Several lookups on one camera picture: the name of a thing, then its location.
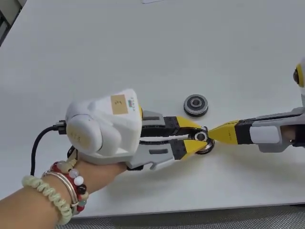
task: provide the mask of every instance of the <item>yellow part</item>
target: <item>yellow part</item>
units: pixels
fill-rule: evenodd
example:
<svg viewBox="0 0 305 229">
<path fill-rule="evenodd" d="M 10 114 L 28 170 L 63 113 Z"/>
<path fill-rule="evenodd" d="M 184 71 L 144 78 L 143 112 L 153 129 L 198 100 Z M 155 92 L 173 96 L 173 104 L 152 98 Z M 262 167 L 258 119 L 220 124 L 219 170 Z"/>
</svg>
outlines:
<svg viewBox="0 0 305 229">
<path fill-rule="evenodd" d="M 76 159 L 72 159 L 72 160 L 67 160 L 67 163 L 70 164 L 72 166 L 72 168 L 75 167 L 76 163 L 77 163 L 77 160 Z"/>
<path fill-rule="evenodd" d="M 303 75 L 302 66 L 300 63 L 296 66 L 296 69 L 297 69 L 297 73 L 299 75 L 299 86 L 304 87 L 304 78 L 303 78 L 304 75 Z"/>
<path fill-rule="evenodd" d="M 139 105 L 139 111 L 140 111 L 140 116 L 141 116 L 141 119 L 143 120 L 143 111 L 142 111 L 142 108 L 141 106 Z"/>
<path fill-rule="evenodd" d="M 235 125 L 239 122 L 239 120 L 231 121 L 225 123 L 219 127 L 216 127 L 212 130 L 208 131 L 208 136 L 211 139 L 214 139 L 219 142 L 237 145 L 237 137 L 235 133 Z"/>
<path fill-rule="evenodd" d="M 204 141 L 196 141 L 196 140 L 183 140 L 186 154 L 182 157 L 182 159 L 186 159 L 189 155 L 192 155 L 202 148 L 206 147 L 207 142 Z"/>
<path fill-rule="evenodd" d="M 179 127 L 191 127 L 191 128 L 198 128 L 201 129 L 201 126 L 198 125 L 197 123 L 192 122 L 191 120 L 187 119 L 187 118 L 183 118 L 181 116 L 177 116 L 177 121 L 179 124 Z"/>
</svg>

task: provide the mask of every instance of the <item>beige label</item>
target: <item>beige label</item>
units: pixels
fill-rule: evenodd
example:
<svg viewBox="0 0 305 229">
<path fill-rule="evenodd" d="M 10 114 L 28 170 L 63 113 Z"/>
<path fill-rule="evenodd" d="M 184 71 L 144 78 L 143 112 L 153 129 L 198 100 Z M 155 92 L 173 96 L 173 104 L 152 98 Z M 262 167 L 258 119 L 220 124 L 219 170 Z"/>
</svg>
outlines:
<svg viewBox="0 0 305 229">
<path fill-rule="evenodd" d="M 123 94 L 112 95 L 110 96 L 110 98 L 111 98 L 112 113 L 114 115 L 128 114 L 125 95 Z"/>
</svg>

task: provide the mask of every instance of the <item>human hand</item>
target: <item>human hand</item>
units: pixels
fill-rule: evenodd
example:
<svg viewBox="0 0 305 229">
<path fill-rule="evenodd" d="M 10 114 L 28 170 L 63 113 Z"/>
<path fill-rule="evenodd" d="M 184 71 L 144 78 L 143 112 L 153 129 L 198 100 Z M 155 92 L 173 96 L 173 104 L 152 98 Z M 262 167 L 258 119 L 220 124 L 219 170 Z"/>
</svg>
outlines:
<svg viewBox="0 0 305 229">
<path fill-rule="evenodd" d="M 281 126 L 282 135 L 289 140 L 295 139 L 295 131 L 296 131 L 296 127 L 294 125 Z"/>
<path fill-rule="evenodd" d="M 117 175 L 123 173 L 127 166 L 124 163 L 97 166 L 79 160 L 75 166 L 84 178 L 89 194 L 110 184 Z"/>
</svg>

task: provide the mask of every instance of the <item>black bearing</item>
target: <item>black bearing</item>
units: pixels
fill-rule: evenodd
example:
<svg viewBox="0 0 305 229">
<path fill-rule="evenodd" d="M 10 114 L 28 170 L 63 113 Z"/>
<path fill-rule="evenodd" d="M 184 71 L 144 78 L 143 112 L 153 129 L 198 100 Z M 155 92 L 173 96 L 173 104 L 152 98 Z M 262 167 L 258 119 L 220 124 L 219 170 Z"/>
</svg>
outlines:
<svg viewBox="0 0 305 229">
<path fill-rule="evenodd" d="M 209 109 L 208 101 L 200 94 L 192 94 L 186 98 L 183 105 L 184 111 L 191 117 L 201 117 Z"/>
</svg>

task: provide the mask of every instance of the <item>white bead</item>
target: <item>white bead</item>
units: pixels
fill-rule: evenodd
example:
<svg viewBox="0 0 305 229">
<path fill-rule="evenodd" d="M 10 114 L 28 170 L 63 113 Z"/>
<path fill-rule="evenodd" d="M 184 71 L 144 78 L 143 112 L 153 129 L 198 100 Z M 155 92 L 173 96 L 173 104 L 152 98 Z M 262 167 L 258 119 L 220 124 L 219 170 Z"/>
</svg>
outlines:
<svg viewBox="0 0 305 229">
<path fill-rule="evenodd" d="M 84 183 L 84 178 L 82 178 L 81 176 L 78 176 L 74 179 L 74 184 L 76 186 L 82 185 Z"/>
<path fill-rule="evenodd" d="M 65 163 L 66 163 L 65 161 L 59 161 L 56 166 L 59 170 L 61 170 L 61 166 Z"/>
<path fill-rule="evenodd" d="M 78 177 L 78 175 L 79 175 L 79 172 L 78 172 L 78 170 L 77 169 L 75 169 L 75 168 L 73 168 L 73 169 L 71 169 L 70 171 L 69 171 L 69 176 L 71 177 L 71 178 L 76 178 L 76 177 Z"/>
</svg>

